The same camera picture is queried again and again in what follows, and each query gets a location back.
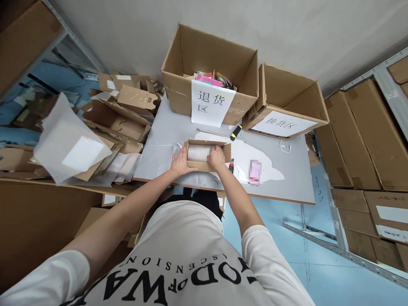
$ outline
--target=white cable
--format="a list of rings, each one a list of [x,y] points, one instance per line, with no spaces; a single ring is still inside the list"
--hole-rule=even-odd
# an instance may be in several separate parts
[[[188,146],[187,160],[192,162],[207,162],[207,156],[211,153],[210,145],[190,144]]]

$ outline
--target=white label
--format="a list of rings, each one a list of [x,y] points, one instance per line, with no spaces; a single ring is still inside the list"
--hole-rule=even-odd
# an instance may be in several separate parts
[[[397,98],[397,97],[399,97],[399,95],[398,95],[396,90],[387,92],[387,100],[391,100],[391,99]]]
[[[130,80],[132,79],[131,76],[123,76],[123,75],[118,75],[118,74],[116,75],[116,78],[117,79],[130,79]]]
[[[108,88],[110,88],[110,89],[116,89],[115,83],[114,83],[113,81],[111,81],[111,80],[106,80],[106,83],[107,83],[107,85],[108,85]]]
[[[85,172],[95,164],[95,160],[103,148],[103,144],[81,136],[63,159],[62,164],[77,171]]]
[[[376,225],[375,227],[377,228],[378,234],[385,238],[408,243],[407,231],[402,231],[400,229],[395,229],[392,227],[386,227],[384,225]]]
[[[235,91],[191,80],[191,122],[220,127]]]
[[[408,223],[408,209],[376,206],[381,219]]]
[[[287,137],[315,125],[316,122],[272,111],[252,129],[268,134]]]

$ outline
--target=open cardboard box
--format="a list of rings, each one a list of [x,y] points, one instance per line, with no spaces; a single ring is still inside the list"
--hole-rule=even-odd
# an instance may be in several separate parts
[[[191,116],[191,80],[197,71],[220,72],[238,91],[223,123],[236,125],[258,98],[258,52],[179,24],[161,73],[174,113]]]
[[[289,139],[329,123],[316,80],[263,63],[259,99],[243,118],[243,129]]]
[[[189,145],[210,145],[215,146],[218,145],[221,147],[224,156],[225,162],[231,162],[231,144],[226,142],[215,142],[215,141],[208,141],[208,140],[197,140],[197,139],[189,139],[184,143],[184,146],[187,150],[187,166],[191,168],[198,168],[199,171],[203,172],[216,172],[213,167],[210,166],[208,163],[200,162],[200,161],[189,161],[188,160],[188,146]]]

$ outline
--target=person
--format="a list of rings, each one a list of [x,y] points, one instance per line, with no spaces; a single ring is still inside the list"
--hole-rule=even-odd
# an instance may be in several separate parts
[[[11,287],[0,305],[314,305],[220,147],[212,147],[208,162],[238,221],[242,256],[223,237],[221,217],[208,201],[170,201],[155,211],[128,257],[77,296],[171,182],[197,171],[187,166],[183,147],[167,172]]]

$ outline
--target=blue floor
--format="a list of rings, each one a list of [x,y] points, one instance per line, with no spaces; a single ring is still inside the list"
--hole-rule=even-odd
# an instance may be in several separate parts
[[[334,234],[323,168],[312,167],[316,205],[304,205],[306,224]],[[181,194],[181,187],[176,193]],[[282,227],[286,222],[301,229],[302,206],[297,203],[252,198],[279,250],[290,263],[317,306],[406,305],[408,290],[344,259]],[[241,236],[227,202],[223,218],[225,238],[241,252]]]

